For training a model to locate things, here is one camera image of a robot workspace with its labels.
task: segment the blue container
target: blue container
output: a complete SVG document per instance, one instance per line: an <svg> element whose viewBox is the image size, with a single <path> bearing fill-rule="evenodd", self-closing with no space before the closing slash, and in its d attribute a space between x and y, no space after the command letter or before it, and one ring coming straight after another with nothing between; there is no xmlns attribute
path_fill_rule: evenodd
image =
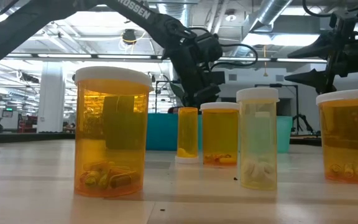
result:
<svg viewBox="0 0 358 224"><path fill-rule="evenodd" d="M292 117L277 116L277 152L287 153L290 149Z"/></svg>
<svg viewBox="0 0 358 224"><path fill-rule="evenodd" d="M198 115L198 149L202 148L201 115ZM147 120L146 150L176 151L178 115L150 113Z"/></svg>

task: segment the pillar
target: pillar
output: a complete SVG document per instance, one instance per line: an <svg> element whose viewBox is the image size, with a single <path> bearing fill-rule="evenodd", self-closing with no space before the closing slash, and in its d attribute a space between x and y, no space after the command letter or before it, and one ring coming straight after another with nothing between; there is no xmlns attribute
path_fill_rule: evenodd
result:
<svg viewBox="0 0 358 224"><path fill-rule="evenodd" d="M38 110L38 133L63 131L65 82L62 62L44 62Z"/></svg>

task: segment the ceiling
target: ceiling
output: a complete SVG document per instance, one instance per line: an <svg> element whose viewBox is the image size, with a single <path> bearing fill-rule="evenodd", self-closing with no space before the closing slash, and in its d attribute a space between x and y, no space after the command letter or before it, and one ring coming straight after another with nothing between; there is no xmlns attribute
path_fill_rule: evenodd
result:
<svg viewBox="0 0 358 224"><path fill-rule="evenodd" d="M17 10L23 3L28 0L21 0L15 7L8 11L5 15L0 16L0 22L5 20L8 15ZM156 2L161 1L149 1L149 6L153 10L158 11L161 9L161 5ZM219 19L219 14L216 14L214 18L211 18L211 10L214 7L214 0L191 0L191 1L171 1L166 0L164 2L187 2L192 4L186 4L185 8L188 10L189 26L190 27L206 27L209 21L214 21L216 25ZM220 42L222 44L236 44L243 40L244 33L242 31L242 25L246 19L246 15L252 14L260 7L261 1L219 1L216 6L219 9L223 6L227 9L234 9L234 15L236 19L234 21L222 20L222 23L218 30ZM358 4L356 0L347 1L322 1L322 0L308 0L311 10L319 13L322 9L341 7L347 4L348 7L353 7ZM281 23L286 24L285 16L306 16L305 12L301 8L301 1L294 0L291 5L283 12ZM299 46L284 46L278 45L278 42L274 41L274 37L283 35L286 33L295 34L294 27L281 26L279 19L277 20L277 31L272 34L258 34L255 38L249 38L249 44L254 45L258 50L258 53L262 57L286 57L288 53L300 48ZM129 47L122 43L121 35L126 29L134 29L135 35L138 38L137 43L133 47ZM262 39L260 35L267 35L268 43L261 45L259 42ZM225 55L230 56L233 48L225 49ZM14 53L24 54L127 54L127 55L162 55L163 48L161 48L156 42L154 42L149 35L139 26L133 22L128 22L127 19L117 12L101 6L100 9L93 9L90 12L77 12L76 14L61 20L53 21L39 30L20 47L15 49ZM22 106L23 113L35 113L37 112L37 103L39 98L39 85L29 84L20 80L18 71L31 75L37 79L41 79L43 61L40 60L2 60L0 61L0 97L6 100L0 100L0 104L11 104L9 98L15 98L12 101L21 102L18 105ZM76 88L71 77L75 71L81 67L88 67L93 65L109 65L115 67L124 67L135 69L144 73L154 74L157 80L163 80L161 73L169 74L169 63L150 63L150 62L82 62L80 59L77 61L63 62L63 69L67 75L66 90L66 115L73 113L75 110ZM160 111L166 111L169 107L176 104L173 94L169 90L164 90L161 95L161 99L158 99L158 108ZM154 97L155 93L150 96L150 110L154 110ZM25 109L25 101L32 102L30 110Z"/></svg>

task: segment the ceiling pipe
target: ceiling pipe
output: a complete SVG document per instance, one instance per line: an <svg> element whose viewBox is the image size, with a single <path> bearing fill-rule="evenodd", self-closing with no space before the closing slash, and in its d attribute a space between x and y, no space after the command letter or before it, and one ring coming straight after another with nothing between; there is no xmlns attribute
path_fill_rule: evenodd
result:
<svg viewBox="0 0 358 224"><path fill-rule="evenodd" d="M179 20L185 27L190 25L190 6L188 4L167 3L157 4L162 14L168 14Z"/></svg>
<svg viewBox="0 0 358 224"><path fill-rule="evenodd" d="M211 8L211 17L209 18L209 22L208 22L208 25L206 28L210 32L211 32L212 26L214 25L214 22L215 22L215 16L216 16L216 11L218 10L218 4L219 4L219 0L214 0L214 3Z"/></svg>
<svg viewBox="0 0 358 224"><path fill-rule="evenodd" d="M280 16L287 6L291 4L292 0L264 0L260 6L260 9L248 15L243 25L242 44L246 44L244 41L248 33L252 30L256 30L262 27L268 27L270 30L273 28L274 21ZM250 52L248 48L237 47L233 50L233 57L246 57Z"/></svg>
<svg viewBox="0 0 358 224"><path fill-rule="evenodd" d="M219 10L219 18L218 18L218 21L216 22L213 34L217 34L219 32L219 29L221 28L223 17L226 12L227 5L229 4L229 1L230 0L223 0L221 9Z"/></svg>

